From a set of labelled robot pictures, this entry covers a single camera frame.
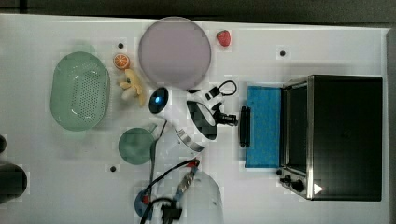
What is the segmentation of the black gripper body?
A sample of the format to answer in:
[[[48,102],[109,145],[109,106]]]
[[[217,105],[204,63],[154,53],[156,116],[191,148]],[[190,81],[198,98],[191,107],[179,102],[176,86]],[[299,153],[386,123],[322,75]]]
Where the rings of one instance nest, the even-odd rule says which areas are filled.
[[[238,120],[236,115],[227,115],[220,111],[218,106],[214,107],[213,117],[217,124],[229,125],[229,126],[237,126]]]

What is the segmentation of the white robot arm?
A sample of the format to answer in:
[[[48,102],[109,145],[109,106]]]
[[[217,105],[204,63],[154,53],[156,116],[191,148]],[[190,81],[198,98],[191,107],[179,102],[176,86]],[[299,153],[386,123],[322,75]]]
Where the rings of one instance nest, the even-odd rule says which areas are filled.
[[[200,154],[217,140],[217,126],[238,124],[235,115],[220,111],[222,103],[217,89],[161,87],[149,97],[149,112],[171,125],[151,148],[150,224],[224,224],[219,186],[200,169]]]

